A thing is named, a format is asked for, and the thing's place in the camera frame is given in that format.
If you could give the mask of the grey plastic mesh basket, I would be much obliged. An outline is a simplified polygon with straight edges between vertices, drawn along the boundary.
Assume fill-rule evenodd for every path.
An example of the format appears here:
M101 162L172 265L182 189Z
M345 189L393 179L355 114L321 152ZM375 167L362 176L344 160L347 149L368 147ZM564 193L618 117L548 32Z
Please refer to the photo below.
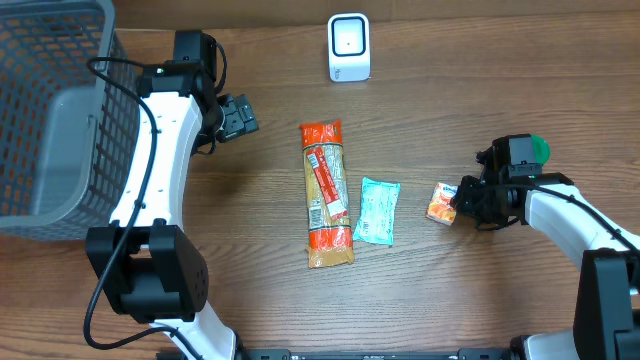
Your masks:
M1 4L1 231L44 241L104 226L124 189L137 103L86 63L134 88L109 1Z

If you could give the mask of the orange spaghetti package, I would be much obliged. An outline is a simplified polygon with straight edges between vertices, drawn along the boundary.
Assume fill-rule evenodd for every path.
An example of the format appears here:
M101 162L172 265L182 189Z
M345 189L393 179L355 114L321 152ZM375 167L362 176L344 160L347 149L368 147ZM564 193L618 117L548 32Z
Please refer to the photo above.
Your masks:
M308 212L308 266L355 260L341 123L300 126Z

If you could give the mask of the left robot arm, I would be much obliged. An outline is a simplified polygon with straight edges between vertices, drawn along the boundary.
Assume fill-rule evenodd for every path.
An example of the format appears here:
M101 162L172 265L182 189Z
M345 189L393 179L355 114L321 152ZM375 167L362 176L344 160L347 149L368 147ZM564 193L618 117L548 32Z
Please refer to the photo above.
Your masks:
M86 343L111 350L163 333L183 359L246 359L236 331L208 301L206 260L183 226L191 157L258 130L246 96L223 91L223 46L201 30L178 31L173 57L144 64L129 89L95 74L139 107L126 184L108 225L88 230L85 249L98 282L83 322Z

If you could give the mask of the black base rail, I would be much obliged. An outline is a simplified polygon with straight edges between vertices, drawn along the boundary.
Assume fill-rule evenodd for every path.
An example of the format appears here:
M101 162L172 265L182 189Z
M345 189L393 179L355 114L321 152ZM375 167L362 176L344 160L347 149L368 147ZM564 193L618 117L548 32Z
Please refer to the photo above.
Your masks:
M455 352L291 352L287 349L245 350L250 360L514 360L520 356L502 348L461 348Z

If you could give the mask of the white barcode scanner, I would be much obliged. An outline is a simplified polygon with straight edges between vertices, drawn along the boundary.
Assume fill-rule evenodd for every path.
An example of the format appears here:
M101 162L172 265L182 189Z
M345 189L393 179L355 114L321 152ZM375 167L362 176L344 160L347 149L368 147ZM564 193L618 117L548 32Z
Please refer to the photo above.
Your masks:
M365 81L371 75L370 23L363 13L339 13L327 22L328 71L333 82Z

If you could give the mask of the green lid white jar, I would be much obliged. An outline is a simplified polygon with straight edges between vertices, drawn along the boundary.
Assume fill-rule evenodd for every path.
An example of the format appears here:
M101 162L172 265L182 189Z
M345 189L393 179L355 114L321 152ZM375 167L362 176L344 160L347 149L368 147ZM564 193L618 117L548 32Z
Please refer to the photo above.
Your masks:
M537 135L531 135L531 141L536 163L540 165L546 164L551 156L551 148L549 144L545 139Z

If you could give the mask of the small orange tissue pack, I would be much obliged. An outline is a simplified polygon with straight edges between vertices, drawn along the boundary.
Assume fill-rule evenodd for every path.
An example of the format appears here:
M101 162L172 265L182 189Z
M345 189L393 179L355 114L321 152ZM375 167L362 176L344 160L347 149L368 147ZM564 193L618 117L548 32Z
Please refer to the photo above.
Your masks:
M451 226L456 217L456 210L451 206L451 200L456 195L457 186L439 182L426 210L426 218L438 223Z

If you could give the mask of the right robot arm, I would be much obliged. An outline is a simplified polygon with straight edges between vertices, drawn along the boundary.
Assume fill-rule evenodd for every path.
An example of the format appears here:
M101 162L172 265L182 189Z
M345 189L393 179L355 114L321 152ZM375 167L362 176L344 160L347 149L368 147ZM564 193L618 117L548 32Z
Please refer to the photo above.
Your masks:
M451 206L479 231L521 224L543 233L580 272L570 329L512 339L505 359L611 359L639 356L639 238L592 206L562 173L546 173L548 143L519 134L477 154Z

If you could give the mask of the teal Kleenex tissue pack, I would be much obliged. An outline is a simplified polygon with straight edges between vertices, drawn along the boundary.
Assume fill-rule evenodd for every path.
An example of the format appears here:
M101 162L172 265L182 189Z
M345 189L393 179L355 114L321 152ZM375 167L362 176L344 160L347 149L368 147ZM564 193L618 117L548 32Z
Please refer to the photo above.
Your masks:
M370 244L394 244L395 209L401 191L399 183L364 177L361 185L360 217L353 239Z

